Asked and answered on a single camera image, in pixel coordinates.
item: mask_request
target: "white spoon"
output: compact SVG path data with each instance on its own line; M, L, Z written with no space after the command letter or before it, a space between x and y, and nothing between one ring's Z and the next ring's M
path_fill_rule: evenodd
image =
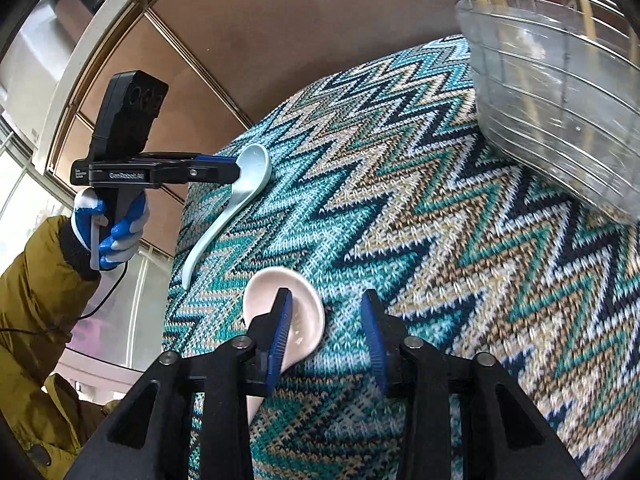
M249 144L240 152L236 164L240 177L231 185L231 198L216 221L200 237L187 256L182 267L182 288L187 290L191 275L207 246L238 212L254 199L267 185L271 177L271 157L261 144Z
M278 289L287 287L293 296L293 318L287 337L287 346L282 359L284 372L313 352L324 332L324 307L320 296L301 274L285 267L267 267L256 272L246 284L242 297L242 317L245 326L260 314L271 311ZM249 424L260 408L262 397L246 398Z

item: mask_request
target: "olive green jacket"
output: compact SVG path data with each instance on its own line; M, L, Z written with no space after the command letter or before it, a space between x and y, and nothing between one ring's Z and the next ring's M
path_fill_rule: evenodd
M66 250L61 236L69 240ZM68 263L78 257L88 261L88 253L81 251L82 245L72 240L69 220L49 218L0 277L0 327L32 332L62 327L42 335L0 332L0 410L41 475L50 480L63 478L106 416L97 404L79 400L61 376L51 375L76 318L100 282L99 273L83 272L83 279L77 266Z

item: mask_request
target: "zigzag knit fabric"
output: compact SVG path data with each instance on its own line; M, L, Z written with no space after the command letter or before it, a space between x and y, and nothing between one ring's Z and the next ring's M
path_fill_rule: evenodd
M263 143L273 176L184 292L186 255L230 192L190 187L165 348L200 354L243 333L242 292L268 266L302 273L326 309L318 351L252 424L257 478L394 477L404 404L383 399L370 373L358 310L370 286L411 333L500 359L587 478L605 478L638 433L638 227L487 145L468 56L450 37L326 77L227 146Z

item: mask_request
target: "spoon handle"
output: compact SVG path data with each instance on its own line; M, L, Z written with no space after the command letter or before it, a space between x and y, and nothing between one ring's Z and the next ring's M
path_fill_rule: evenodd
M220 213L220 216L216 218L216 221L209 226L205 233L196 242L193 249L187 256L182 267L182 288L187 290L191 284L191 275L198 260L202 256L202 253L207 246L214 240L222 229L229 223L229 221L242 209L246 202L236 202L235 204L229 204L226 209Z

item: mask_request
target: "gloved hand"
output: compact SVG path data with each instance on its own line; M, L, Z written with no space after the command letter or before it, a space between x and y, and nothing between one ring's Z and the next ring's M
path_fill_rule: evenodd
M92 217L106 211L103 200L100 200L94 188L88 187L76 194L74 212L71 216L71 227L87 251L91 245ZM138 252L142 229L149 220L149 209L146 194L140 192L129 206L127 214L111 228L111 235L100 240L100 269L111 270L117 265L132 259Z

